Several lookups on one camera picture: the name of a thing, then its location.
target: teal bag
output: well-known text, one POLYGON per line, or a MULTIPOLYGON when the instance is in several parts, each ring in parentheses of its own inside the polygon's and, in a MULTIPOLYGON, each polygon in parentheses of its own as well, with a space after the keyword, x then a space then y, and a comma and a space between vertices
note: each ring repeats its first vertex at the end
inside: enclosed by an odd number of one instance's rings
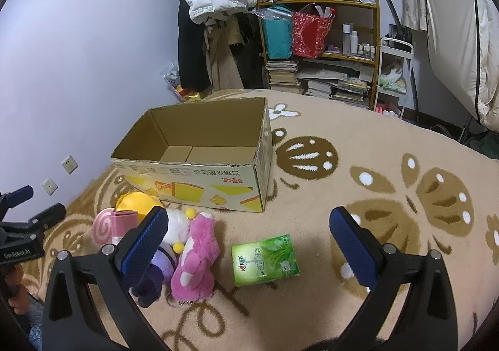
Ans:
MULTIPOLYGON (((273 6, 272 8, 290 14, 293 13, 284 6, 273 6)), ((290 58, 293 55, 293 32, 291 29, 293 20, 291 17, 289 19, 262 19, 261 22, 264 28, 268 57, 271 60, 290 58)))

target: tissue package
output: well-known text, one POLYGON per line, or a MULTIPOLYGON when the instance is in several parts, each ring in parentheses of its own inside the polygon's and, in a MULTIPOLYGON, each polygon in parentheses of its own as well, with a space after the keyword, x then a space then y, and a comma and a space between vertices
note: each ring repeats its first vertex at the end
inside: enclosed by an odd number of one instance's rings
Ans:
POLYGON ((289 234, 232 247, 236 286, 300 275, 289 234))

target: pink swirl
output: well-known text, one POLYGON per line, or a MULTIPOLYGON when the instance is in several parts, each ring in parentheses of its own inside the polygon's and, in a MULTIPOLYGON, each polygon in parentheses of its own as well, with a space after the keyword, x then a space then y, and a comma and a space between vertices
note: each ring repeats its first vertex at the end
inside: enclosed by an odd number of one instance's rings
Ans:
POLYGON ((101 211, 95 218, 92 224, 92 241, 96 246, 111 244, 112 217, 114 216, 114 208, 109 207, 101 211))

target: finger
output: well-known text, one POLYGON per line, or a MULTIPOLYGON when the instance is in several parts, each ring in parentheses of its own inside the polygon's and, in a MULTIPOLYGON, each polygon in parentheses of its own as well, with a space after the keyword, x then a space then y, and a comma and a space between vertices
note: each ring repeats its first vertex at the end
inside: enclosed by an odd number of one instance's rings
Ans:
POLYGON ((21 264, 17 264, 15 269, 6 276, 5 282, 9 286, 17 286, 22 282, 22 276, 24 275, 24 271, 22 270, 21 264))
POLYGON ((29 309, 29 294, 24 285, 19 285, 16 296, 8 300, 8 304, 14 308, 14 313, 25 314, 29 309))

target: wall outlet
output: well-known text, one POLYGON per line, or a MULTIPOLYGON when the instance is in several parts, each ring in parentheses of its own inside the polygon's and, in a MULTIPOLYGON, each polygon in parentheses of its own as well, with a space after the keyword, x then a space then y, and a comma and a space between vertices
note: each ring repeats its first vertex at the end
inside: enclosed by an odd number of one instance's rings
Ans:
POLYGON ((43 189, 46 190, 46 192, 52 196, 52 194, 56 191, 56 189, 58 188, 58 186, 56 185, 56 183, 52 180, 52 178, 49 178, 47 179, 44 183, 43 183, 43 189))
POLYGON ((78 168, 78 164, 76 163, 72 155, 64 160, 62 166, 68 174, 71 174, 74 170, 76 170, 76 168, 78 168))

